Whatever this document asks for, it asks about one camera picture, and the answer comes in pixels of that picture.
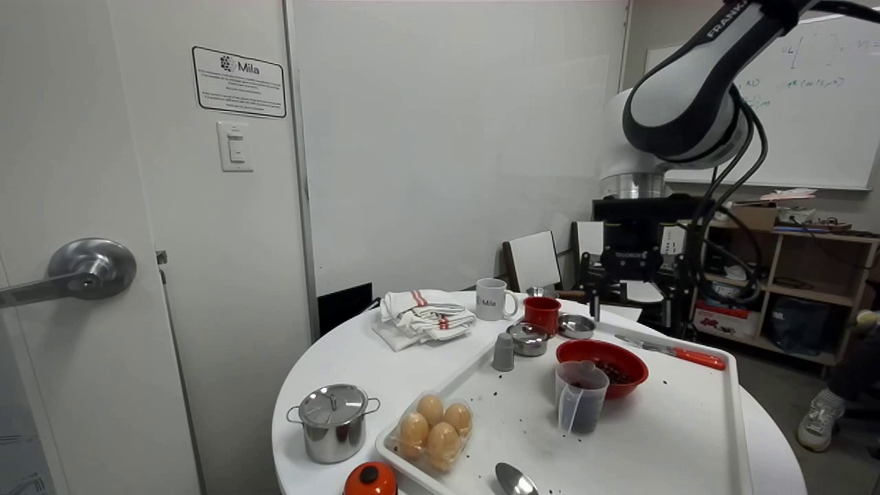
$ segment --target tray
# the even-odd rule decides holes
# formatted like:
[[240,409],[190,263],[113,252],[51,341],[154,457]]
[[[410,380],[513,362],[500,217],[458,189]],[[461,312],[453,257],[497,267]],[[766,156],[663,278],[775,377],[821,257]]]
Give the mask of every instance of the tray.
[[750,492],[747,447],[740,411],[737,362],[726,370],[703,369],[659,352],[593,333],[597,341],[618,343],[648,366],[648,380],[627,399],[604,402],[599,425],[589,436],[555,429],[552,338],[548,354],[516,356],[513,370],[494,370],[490,354],[467,362],[457,380],[436,393],[467,402],[472,432],[445,475],[427,472],[394,451],[394,429],[377,440],[402,475],[436,495],[500,492],[494,461],[524,469],[542,492],[552,495],[743,495]]

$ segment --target metal spoon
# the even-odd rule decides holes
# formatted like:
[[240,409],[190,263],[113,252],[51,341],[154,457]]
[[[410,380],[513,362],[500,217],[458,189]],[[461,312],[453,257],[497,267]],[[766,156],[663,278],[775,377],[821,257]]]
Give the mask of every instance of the metal spoon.
[[505,461],[494,465],[494,479],[505,495],[538,495],[538,486]]

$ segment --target shelf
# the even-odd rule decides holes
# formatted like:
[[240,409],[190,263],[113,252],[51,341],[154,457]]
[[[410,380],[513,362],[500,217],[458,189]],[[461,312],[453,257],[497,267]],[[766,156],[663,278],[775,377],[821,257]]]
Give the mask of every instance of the shelf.
[[769,286],[772,293],[786,293],[786,297],[799,297],[799,299],[814,299],[814,301],[828,301],[828,305],[856,305],[852,297],[830,293],[830,290],[814,290],[814,288],[794,288],[794,286]]
[[[710,222],[718,230],[740,230],[740,224],[728,222]],[[788,230],[788,227],[772,227],[772,230],[750,230],[750,233],[772,233],[772,237],[805,237],[805,238],[828,238],[828,241],[858,241],[872,244],[880,241],[880,237],[858,237],[858,233],[836,233],[836,230]]]
[[707,333],[707,334],[715,334],[715,338],[724,338],[724,341],[740,341],[740,343],[747,343],[747,345],[757,345],[757,348],[766,348],[766,352],[775,352],[775,354],[788,354],[788,356],[820,362],[820,366],[836,366],[836,354],[832,352],[820,352],[820,354],[786,352],[786,348],[777,348],[772,341],[766,341],[761,334],[737,334],[737,333],[718,333],[718,329],[703,329],[703,327],[695,327],[695,329]]
[[724,282],[724,286],[747,288],[747,281],[733,281],[733,278],[724,278],[724,274],[710,274],[710,272],[707,272],[707,281],[710,281],[710,282]]

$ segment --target orange object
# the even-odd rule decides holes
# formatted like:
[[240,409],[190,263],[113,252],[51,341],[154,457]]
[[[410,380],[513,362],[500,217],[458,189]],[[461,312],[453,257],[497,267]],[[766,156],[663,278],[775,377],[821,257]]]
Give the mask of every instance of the orange object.
[[689,362],[707,366],[707,369],[726,370],[726,359],[724,356],[700,352],[700,348],[674,345],[671,354],[678,356],[678,359],[689,359]]
[[362,461],[350,472],[343,495],[398,495],[396,472],[388,461]]

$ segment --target cable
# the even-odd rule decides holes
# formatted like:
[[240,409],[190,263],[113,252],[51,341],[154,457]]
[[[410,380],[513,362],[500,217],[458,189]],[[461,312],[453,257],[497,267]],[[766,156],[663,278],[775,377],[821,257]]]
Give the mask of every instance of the cable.
[[825,0],[825,3],[812,6],[812,10],[843,14],[843,15],[852,15],[852,19],[876,21],[880,25],[880,14],[865,8],[865,6],[858,6],[858,3]]
[[726,206],[718,206],[718,212],[724,212],[732,222],[737,222],[737,227],[747,237],[750,248],[753,248],[753,267],[757,272],[764,268],[764,250],[758,244],[758,238],[753,237],[753,230]]
[[[713,299],[720,299],[720,301],[728,301],[728,305],[747,305],[758,297],[758,290],[753,288],[758,282],[758,274],[757,268],[761,268],[761,260],[757,268],[750,268],[743,257],[737,257],[733,252],[713,244],[707,238],[707,227],[710,227],[710,220],[715,217],[715,212],[720,212],[720,206],[764,164],[766,160],[766,131],[758,120],[758,116],[750,109],[750,105],[744,99],[740,99],[740,92],[733,90],[733,101],[737,101],[737,109],[743,109],[743,117],[744,117],[744,142],[743,149],[737,150],[737,156],[726,164],[726,171],[720,176],[713,173],[713,180],[703,193],[703,201],[699,202],[699,212],[689,217],[689,224],[687,224],[687,250],[685,250],[685,257],[682,257],[682,282],[687,286],[695,286],[700,290],[707,290]],[[753,160],[753,164],[728,186],[724,189],[718,197],[715,189],[724,184],[724,178],[740,164],[740,160],[744,156],[750,140],[753,140],[753,131],[758,135],[758,156]],[[743,272],[747,274],[747,288],[750,293],[747,297],[724,297],[713,288],[713,282],[707,281],[707,268],[703,268],[703,256],[700,256],[700,244],[713,248],[715,252],[726,256],[728,260],[733,260],[737,267],[743,267]]]

